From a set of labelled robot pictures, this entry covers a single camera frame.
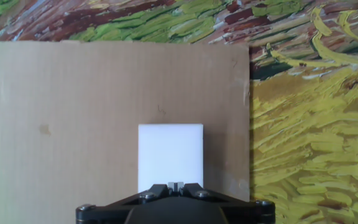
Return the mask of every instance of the stain on cardboard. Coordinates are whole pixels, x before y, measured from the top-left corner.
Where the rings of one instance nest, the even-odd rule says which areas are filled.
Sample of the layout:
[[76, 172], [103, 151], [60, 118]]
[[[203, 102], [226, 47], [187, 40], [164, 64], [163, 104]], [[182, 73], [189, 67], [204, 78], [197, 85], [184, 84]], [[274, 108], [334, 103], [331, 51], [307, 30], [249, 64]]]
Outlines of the stain on cardboard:
[[51, 135], [51, 132], [49, 131], [49, 125], [48, 124], [41, 124], [39, 126], [39, 131], [41, 134], [46, 134], [48, 136]]

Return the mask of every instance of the screw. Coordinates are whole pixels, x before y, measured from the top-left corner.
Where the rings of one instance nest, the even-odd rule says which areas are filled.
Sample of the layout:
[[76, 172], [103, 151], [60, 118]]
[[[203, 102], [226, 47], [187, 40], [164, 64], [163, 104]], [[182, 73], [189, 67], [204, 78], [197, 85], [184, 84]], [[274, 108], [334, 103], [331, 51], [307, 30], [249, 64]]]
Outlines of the screw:
[[256, 204], [259, 204], [261, 206], [269, 206], [269, 205], [273, 204], [273, 202], [271, 202], [269, 200], [257, 200]]
[[206, 190], [199, 190], [196, 192], [196, 197], [198, 197], [198, 198], [205, 198], [208, 196], [209, 196], [209, 193]]
[[139, 195], [139, 197], [142, 199], [148, 200], [148, 199], [152, 199], [152, 198], [156, 197], [156, 195], [153, 192], [144, 192], [144, 193], [141, 193]]
[[96, 207], [96, 205], [84, 204], [84, 205], [79, 206], [78, 209], [80, 209], [81, 211], [87, 211], [87, 210], [91, 210], [95, 207]]

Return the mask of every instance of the van gogh painting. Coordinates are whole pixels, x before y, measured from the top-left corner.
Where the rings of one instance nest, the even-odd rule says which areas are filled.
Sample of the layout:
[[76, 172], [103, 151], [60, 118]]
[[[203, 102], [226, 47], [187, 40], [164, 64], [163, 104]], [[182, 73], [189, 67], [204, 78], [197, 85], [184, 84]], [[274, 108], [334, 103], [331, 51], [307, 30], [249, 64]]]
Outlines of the van gogh painting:
[[64, 39], [249, 44], [253, 198], [358, 224], [358, 0], [0, 0], [0, 40]]

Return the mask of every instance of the brown cardboard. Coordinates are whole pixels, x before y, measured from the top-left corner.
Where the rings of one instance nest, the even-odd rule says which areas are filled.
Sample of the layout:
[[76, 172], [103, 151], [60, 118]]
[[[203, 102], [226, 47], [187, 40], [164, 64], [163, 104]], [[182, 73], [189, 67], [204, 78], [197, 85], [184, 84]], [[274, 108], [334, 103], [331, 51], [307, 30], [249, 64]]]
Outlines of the brown cardboard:
[[0, 42], [0, 223], [135, 194], [140, 123], [203, 123], [204, 186], [248, 200], [248, 80], [238, 45]]

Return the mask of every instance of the white block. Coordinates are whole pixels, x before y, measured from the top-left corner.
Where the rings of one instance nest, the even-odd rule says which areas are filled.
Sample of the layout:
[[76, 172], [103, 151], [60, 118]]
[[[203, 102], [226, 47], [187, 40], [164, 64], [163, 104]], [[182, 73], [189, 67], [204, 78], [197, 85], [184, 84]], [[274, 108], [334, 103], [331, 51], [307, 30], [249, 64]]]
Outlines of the white block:
[[140, 124], [138, 192], [153, 184], [203, 186], [202, 124]]

